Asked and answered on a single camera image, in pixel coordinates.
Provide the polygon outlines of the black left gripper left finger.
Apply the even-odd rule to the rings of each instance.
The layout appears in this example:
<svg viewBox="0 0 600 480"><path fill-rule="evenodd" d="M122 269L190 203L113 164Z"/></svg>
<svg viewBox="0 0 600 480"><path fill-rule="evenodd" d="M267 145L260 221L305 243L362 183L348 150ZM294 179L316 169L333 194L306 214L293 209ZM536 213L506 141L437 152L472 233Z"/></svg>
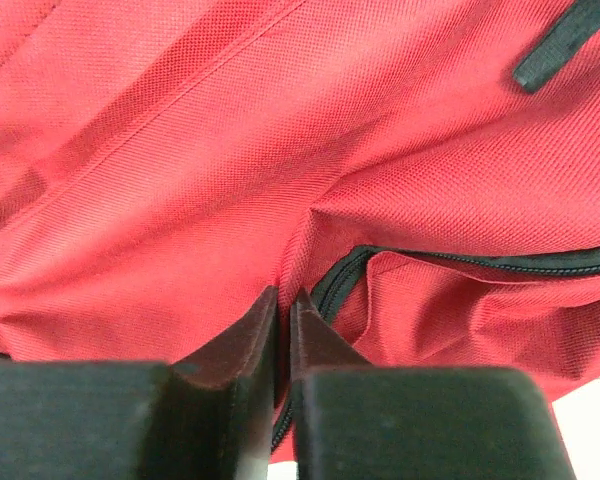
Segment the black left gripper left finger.
<svg viewBox="0 0 600 480"><path fill-rule="evenodd" d="M0 479L262 479L277 291L181 361L0 360Z"/></svg>

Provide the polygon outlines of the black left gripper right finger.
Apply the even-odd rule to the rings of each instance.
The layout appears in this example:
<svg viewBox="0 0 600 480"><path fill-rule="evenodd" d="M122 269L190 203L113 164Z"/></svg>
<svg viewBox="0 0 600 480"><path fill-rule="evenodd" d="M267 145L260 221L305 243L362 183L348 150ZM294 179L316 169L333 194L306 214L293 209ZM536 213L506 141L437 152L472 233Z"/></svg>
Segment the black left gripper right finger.
<svg viewBox="0 0 600 480"><path fill-rule="evenodd" d="M301 292L290 311L302 479L570 479L554 416L525 374L368 362Z"/></svg>

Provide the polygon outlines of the red student backpack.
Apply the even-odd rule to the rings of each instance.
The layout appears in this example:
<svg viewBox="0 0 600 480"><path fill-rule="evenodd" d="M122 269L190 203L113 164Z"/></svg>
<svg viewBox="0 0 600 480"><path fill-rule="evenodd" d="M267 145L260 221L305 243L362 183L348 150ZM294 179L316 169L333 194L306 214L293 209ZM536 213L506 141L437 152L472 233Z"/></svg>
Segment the red student backpack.
<svg viewBox="0 0 600 480"><path fill-rule="evenodd" d="M385 366L600 375L600 1L0 1L0 358L267 286Z"/></svg>

